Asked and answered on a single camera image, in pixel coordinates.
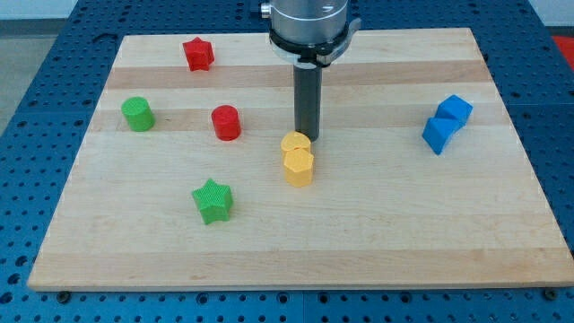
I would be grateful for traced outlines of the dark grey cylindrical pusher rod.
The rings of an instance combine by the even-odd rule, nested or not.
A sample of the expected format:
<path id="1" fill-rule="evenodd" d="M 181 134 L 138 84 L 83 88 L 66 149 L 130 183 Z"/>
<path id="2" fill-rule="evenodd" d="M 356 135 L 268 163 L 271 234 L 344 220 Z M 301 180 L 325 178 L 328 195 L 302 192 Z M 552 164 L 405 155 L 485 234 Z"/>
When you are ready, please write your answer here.
<path id="1" fill-rule="evenodd" d="M 294 125 L 311 142 L 319 137 L 322 69 L 293 67 Z"/>

